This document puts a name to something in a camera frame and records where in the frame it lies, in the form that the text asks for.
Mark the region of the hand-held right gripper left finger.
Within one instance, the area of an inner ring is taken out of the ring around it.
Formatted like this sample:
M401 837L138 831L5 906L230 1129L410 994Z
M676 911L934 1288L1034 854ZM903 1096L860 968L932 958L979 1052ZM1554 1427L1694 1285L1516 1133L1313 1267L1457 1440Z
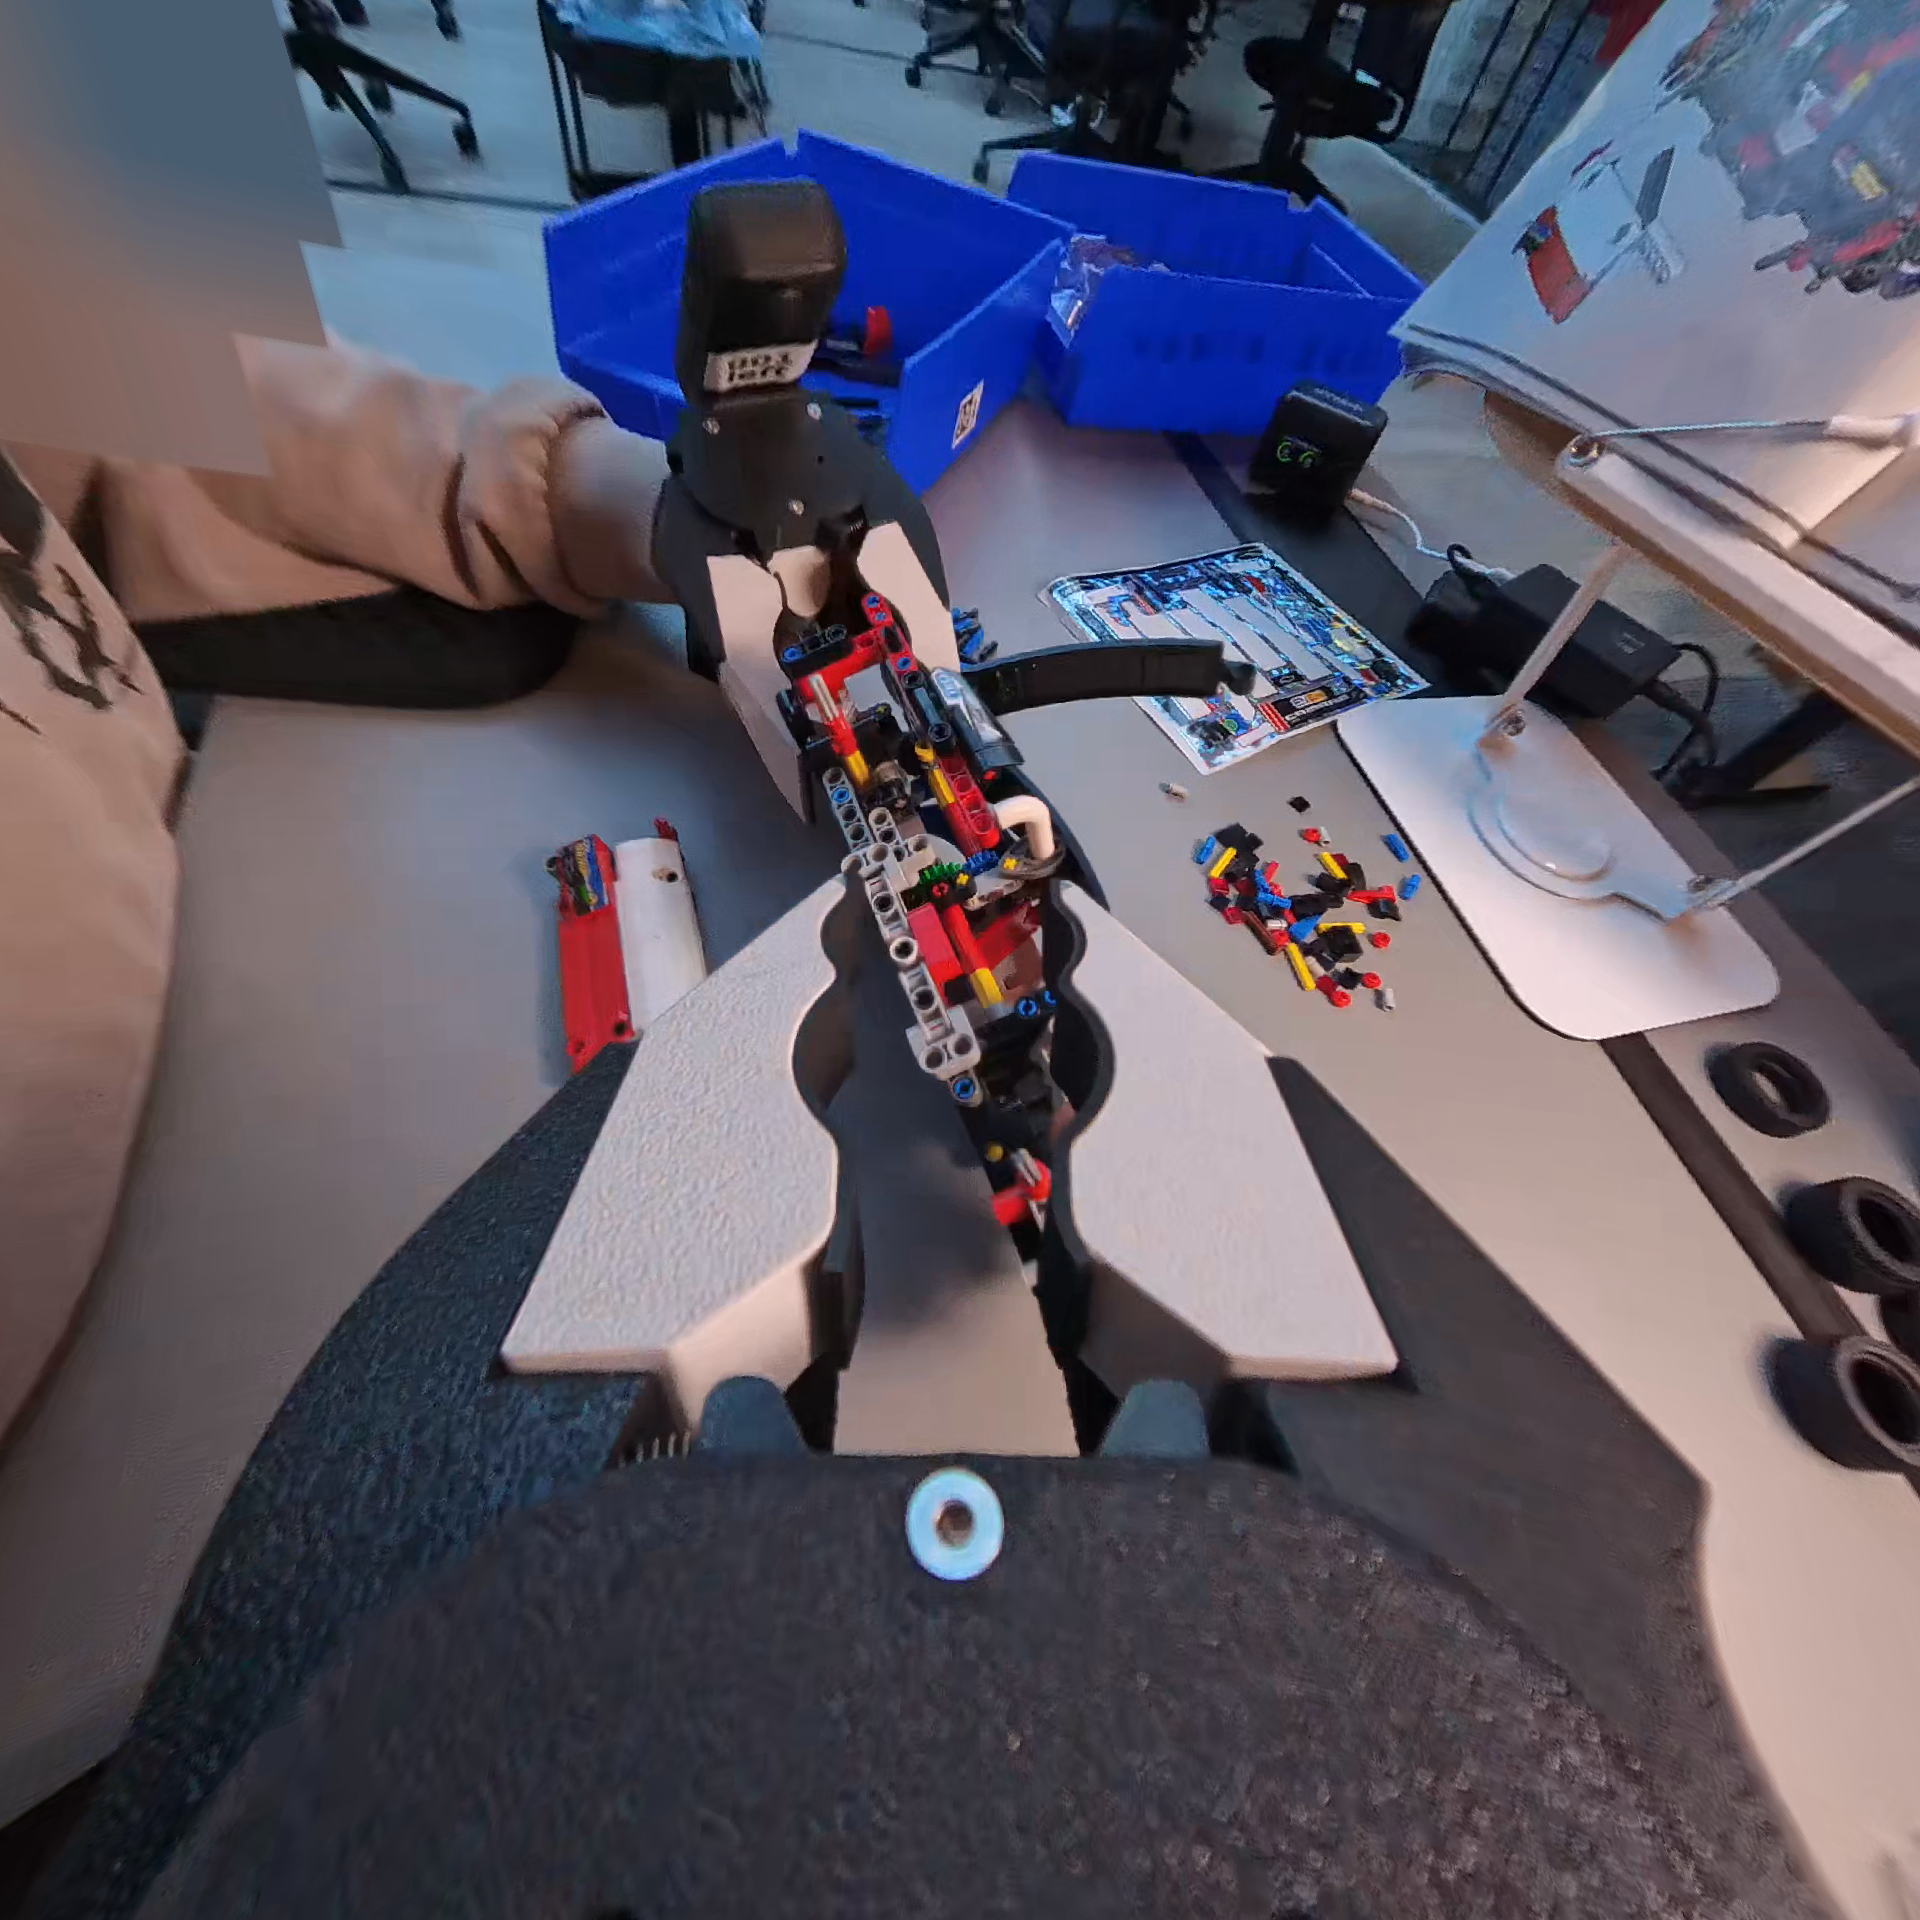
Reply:
M830 1106L857 1068L866 908L832 874L636 1042L499 1347L515 1378L713 1388L848 1364L866 1273Z

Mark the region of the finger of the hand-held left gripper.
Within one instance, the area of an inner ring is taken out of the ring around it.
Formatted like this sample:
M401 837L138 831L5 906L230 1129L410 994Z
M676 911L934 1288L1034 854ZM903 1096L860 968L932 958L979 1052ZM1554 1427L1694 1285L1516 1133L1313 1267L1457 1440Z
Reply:
M925 670L958 670L958 633L945 587L929 574L918 550L897 522L871 526L864 515L841 518L841 622L854 633L871 622L869 599L886 602L906 647Z
M717 610L719 686L756 745L780 800L800 824L814 824L820 776L814 771L814 722L794 706L794 684L780 663L776 623L790 610L785 582L746 557L709 560Z

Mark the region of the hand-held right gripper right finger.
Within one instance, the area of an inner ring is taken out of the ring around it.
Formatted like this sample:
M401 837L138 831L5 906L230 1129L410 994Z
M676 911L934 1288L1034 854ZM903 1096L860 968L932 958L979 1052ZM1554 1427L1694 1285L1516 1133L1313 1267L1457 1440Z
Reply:
M1276 1058L1083 884L1046 908L1046 1340L1078 1447L1147 1383L1385 1383L1400 1353Z

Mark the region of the red lego slope piece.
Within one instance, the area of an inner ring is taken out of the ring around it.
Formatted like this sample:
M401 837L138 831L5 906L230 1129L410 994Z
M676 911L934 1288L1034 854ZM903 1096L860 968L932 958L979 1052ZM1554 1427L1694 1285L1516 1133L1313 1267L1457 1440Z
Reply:
M558 979L569 1072L582 1076L610 1044L636 1042L619 922L619 861L601 837L549 856L558 889Z

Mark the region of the lego race car model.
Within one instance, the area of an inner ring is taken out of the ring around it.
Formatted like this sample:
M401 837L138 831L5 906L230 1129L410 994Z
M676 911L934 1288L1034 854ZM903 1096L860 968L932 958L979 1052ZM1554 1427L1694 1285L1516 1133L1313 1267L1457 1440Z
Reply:
M803 800L824 800L908 1005L906 1042L959 1112L1000 1227L1034 1261L1053 1207L1055 979L1046 915L1088 884L1078 842L1026 776L1006 719L1132 696L1250 694L1223 645L1055 647L939 666L880 590L842 622L780 610L776 719Z

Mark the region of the lego instruction booklet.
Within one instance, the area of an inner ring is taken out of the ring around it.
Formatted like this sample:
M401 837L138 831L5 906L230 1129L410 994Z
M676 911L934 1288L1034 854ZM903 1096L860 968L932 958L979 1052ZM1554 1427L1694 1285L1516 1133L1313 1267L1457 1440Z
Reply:
M1918 451L1918 5L1662 5L1397 341L1824 539Z

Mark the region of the pile of small lego pieces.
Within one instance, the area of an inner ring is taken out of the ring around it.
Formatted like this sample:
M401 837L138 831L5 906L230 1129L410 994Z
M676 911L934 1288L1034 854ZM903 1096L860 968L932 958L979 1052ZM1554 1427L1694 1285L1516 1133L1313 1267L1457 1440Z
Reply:
M1382 838L1385 867L1368 870L1311 812L1292 838L1271 846L1245 824L1227 824L1189 846L1213 915L1255 938L1299 994L1331 1009L1359 1004L1397 1014L1382 972L1395 928L1428 889L1428 872L1395 831Z

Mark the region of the blue parts sorting bin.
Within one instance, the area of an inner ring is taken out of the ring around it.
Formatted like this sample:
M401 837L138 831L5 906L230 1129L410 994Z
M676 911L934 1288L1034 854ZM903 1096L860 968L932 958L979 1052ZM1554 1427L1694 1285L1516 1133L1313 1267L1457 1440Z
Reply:
M768 136L557 216L542 254L562 372L626 432L673 439L689 205L707 188L768 181L828 191L848 252L832 319L848 328L886 306L903 357L896 389L820 372L807 383L876 398L893 465L929 492L1021 391L1068 225L820 132Z
M1070 230L1038 385L1078 427L1255 439L1299 383L1377 403L1423 281L1325 198L1038 153L1009 204Z

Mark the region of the holographic sticker sheet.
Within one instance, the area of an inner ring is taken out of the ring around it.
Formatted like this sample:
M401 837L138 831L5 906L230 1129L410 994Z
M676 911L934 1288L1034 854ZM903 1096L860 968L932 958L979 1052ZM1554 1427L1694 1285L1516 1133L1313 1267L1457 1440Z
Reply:
M1137 696L1151 722L1206 776L1432 686L1416 666L1261 543L1068 574L1046 585L1038 599L1078 640L1223 645L1227 663L1250 670L1247 694Z

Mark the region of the black charger block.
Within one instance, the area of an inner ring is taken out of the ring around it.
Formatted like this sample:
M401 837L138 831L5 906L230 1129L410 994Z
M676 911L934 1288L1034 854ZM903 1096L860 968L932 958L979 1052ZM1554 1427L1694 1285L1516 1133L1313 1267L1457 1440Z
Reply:
M1389 414L1324 383L1279 397L1247 465L1247 486L1296 526L1325 526L1368 467Z

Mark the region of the white book stand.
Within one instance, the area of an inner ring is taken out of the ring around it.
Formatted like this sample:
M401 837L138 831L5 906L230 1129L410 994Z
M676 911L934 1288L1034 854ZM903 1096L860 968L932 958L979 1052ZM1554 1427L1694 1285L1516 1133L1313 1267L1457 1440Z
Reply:
M1781 972L1731 906L1918 794L1918 782L1774 861L1708 878L1569 725L1532 706L1532 694L1620 565L1641 560L1914 754L1918 633L1628 454L1644 442L1669 447L1681 427L1576 435L1520 398L1492 397L1492 409L1532 476L1607 543L1504 700L1377 703L1336 725L1340 745L1506 990L1548 1032L1607 1042L1765 1009Z

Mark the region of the black office chair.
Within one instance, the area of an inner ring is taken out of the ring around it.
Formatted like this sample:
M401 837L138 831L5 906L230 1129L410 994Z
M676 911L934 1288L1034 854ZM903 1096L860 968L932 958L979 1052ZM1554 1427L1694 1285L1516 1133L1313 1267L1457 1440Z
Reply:
M401 99L443 111L453 153L468 166L484 160L484 143L476 136L468 102L373 52L366 44L373 34L371 5L282 5L278 10L282 41L295 73L313 86L320 106L331 115L345 115L352 124L361 124L361 132L366 132L375 156L380 191L394 195L413 192L410 166L401 163L390 132Z
M1296 36L1255 36L1241 69L1268 94L1261 153L1235 178L1345 210L1311 166L1313 140L1395 143L1455 5L1311 5Z
M925 46L903 78L925 87L974 55L989 117L1016 94L1046 111L1038 132L979 143L978 188L994 184L997 160L1026 153L1163 166L1167 117L1176 136L1193 127L1176 82L1213 44L1216 17L1218 5L925 5Z

